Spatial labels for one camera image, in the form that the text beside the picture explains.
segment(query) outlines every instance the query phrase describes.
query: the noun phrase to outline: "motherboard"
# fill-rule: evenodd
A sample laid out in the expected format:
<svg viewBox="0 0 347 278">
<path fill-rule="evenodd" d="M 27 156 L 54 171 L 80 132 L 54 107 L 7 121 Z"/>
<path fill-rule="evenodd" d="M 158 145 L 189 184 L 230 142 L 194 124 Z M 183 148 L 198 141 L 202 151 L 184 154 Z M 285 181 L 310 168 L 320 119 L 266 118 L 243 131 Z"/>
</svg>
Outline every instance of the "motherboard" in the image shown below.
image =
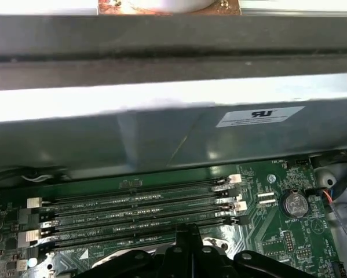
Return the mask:
<svg viewBox="0 0 347 278">
<path fill-rule="evenodd" d="M 316 277 L 338 256 L 308 159 L 278 159 L 0 191 L 0 278 L 71 278 L 196 223 L 227 256 L 253 250 Z"/>
</svg>

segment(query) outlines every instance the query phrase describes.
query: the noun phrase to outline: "white cable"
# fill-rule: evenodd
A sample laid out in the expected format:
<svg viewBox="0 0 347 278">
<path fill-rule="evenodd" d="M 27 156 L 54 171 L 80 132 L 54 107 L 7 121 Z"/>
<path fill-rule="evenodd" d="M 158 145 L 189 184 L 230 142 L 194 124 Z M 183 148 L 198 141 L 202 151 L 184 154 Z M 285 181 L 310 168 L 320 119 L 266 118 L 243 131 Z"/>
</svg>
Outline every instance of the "white cable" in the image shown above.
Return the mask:
<svg viewBox="0 0 347 278">
<path fill-rule="evenodd" d="M 27 181 L 31 181 L 31 182 L 42 182 L 45 180 L 48 180 L 49 178 L 53 178 L 53 175 L 40 175 L 37 178 L 28 178 L 24 175 L 21 176 L 23 179 L 27 180 Z"/>
</svg>

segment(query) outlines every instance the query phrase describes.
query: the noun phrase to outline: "red wire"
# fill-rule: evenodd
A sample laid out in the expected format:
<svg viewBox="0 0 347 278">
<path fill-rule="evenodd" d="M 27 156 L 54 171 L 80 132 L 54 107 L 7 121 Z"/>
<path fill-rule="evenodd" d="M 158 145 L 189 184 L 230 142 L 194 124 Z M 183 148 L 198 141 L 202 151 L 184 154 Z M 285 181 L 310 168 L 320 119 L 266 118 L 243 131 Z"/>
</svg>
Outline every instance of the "red wire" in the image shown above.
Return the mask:
<svg viewBox="0 0 347 278">
<path fill-rule="evenodd" d="M 331 204 L 333 202 L 333 199 L 330 197 L 329 193 L 325 190 L 323 190 L 324 194 L 326 195 L 326 198 L 328 199 L 328 202 Z"/>
</svg>

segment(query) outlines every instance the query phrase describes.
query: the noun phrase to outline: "ul label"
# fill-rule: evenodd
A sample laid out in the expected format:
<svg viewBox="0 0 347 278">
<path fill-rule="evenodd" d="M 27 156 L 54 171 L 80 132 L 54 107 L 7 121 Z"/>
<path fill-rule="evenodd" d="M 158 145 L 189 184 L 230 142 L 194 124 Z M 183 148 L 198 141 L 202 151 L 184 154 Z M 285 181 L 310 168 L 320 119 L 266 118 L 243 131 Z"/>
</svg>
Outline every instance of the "ul label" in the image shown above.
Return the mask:
<svg viewBox="0 0 347 278">
<path fill-rule="evenodd" d="M 298 106 L 227 112 L 217 127 L 284 122 L 303 108 L 305 107 Z"/>
</svg>

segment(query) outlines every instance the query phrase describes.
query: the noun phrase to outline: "ram slot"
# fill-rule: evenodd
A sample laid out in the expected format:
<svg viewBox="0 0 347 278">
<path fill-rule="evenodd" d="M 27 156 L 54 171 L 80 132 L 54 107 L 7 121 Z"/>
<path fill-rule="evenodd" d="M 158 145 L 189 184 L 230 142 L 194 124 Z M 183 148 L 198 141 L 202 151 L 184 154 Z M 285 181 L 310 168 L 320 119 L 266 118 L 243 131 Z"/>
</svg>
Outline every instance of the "ram slot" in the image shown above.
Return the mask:
<svg viewBox="0 0 347 278">
<path fill-rule="evenodd" d="M 142 232 L 144 229 L 160 229 L 160 227 L 165 226 L 175 226 L 181 223 L 193 223 L 203 220 L 212 220 L 220 216 L 218 213 L 220 210 L 207 211 L 205 213 L 194 213 L 194 214 L 185 214 L 179 215 L 176 217 L 166 217 L 156 220 L 146 220 L 146 221 L 137 221 L 128 224 L 119 224 L 119 225 L 107 225 L 96 228 L 86 228 L 78 229 L 74 231 L 67 232 L 55 232 L 46 237 L 45 242 L 63 242 L 66 244 L 66 241 L 71 240 L 73 244 L 81 243 L 84 241 L 96 241 L 97 238 L 104 236 L 118 236 L 119 233 L 124 232 Z"/>
<path fill-rule="evenodd" d="M 223 225 L 221 219 L 216 220 L 203 220 L 196 222 L 197 226 L 202 229 L 206 228 L 212 228 L 216 226 Z M 97 237 L 92 238 L 93 240 L 89 240 L 86 243 L 79 242 L 78 240 L 69 240 L 67 242 L 60 242 L 56 243 L 53 248 L 46 249 L 47 252 L 59 252 L 59 251 L 65 251 L 70 250 L 73 248 L 85 248 L 85 247 L 91 247 L 96 245 L 114 245 L 114 247 L 124 248 L 125 245 L 122 244 L 123 242 L 130 242 L 133 243 L 141 243 L 141 244 L 153 244 L 156 240 L 162 240 L 162 239 L 170 239 L 174 238 L 176 239 L 176 233 L 175 233 L 176 227 L 165 227 L 164 229 L 161 229 L 159 232 L 157 231 L 148 231 L 146 233 L 140 233 L 139 235 L 131 235 L 127 233 L 121 233 L 121 237 L 118 239 L 113 239 L 110 237 Z"/>
<path fill-rule="evenodd" d="M 142 194 L 145 193 L 152 193 L 155 191 L 161 191 L 162 189 L 174 189 L 177 190 L 179 188 L 188 188 L 192 186 L 216 186 L 218 185 L 218 179 L 210 179 L 210 180 L 201 180 L 201 181 L 194 181 L 194 182 L 187 182 L 187 183 L 178 183 L 178 184 L 167 184 L 167 185 L 155 185 L 151 187 L 136 187 L 136 188 L 129 188 L 127 189 L 120 189 L 117 191 L 108 191 L 105 193 L 98 193 L 98 194 L 92 194 L 92 195 L 82 195 L 82 196 L 72 196 L 72 197 L 62 197 L 57 198 L 55 200 L 56 203 L 69 203 L 69 202 L 78 202 L 78 201 L 84 201 L 89 199 L 99 199 L 102 197 L 115 197 L 115 192 L 118 192 L 121 194 L 129 194 L 131 191 L 139 192 Z"/>
<path fill-rule="evenodd" d="M 168 215 L 170 213 L 177 213 L 179 211 L 196 211 L 203 207 L 216 205 L 216 197 L 199 199 L 196 201 L 182 201 L 168 204 L 161 204 L 156 206 L 139 206 L 134 208 L 126 208 L 123 210 L 102 211 L 99 213 L 87 213 L 79 215 L 68 215 L 62 217 L 55 217 L 51 221 L 41 223 L 41 228 L 56 228 L 71 229 L 82 226 L 95 226 L 111 222 L 131 221 L 133 218 L 138 219 L 155 218 Z"/>
<path fill-rule="evenodd" d="M 161 202 L 173 202 L 181 199 L 198 199 L 216 196 L 211 187 L 192 186 L 190 188 L 167 189 L 154 193 L 136 193 L 122 195 L 115 198 L 105 197 L 101 199 L 88 199 L 83 202 L 54 204 L 45 207 L 47 211 L 54 211 L 57 215 L 73 214 L 82 211 L 94 211 L 111 208 L 130 207 L 138 204 L 154 204 Z"/>
</svg>

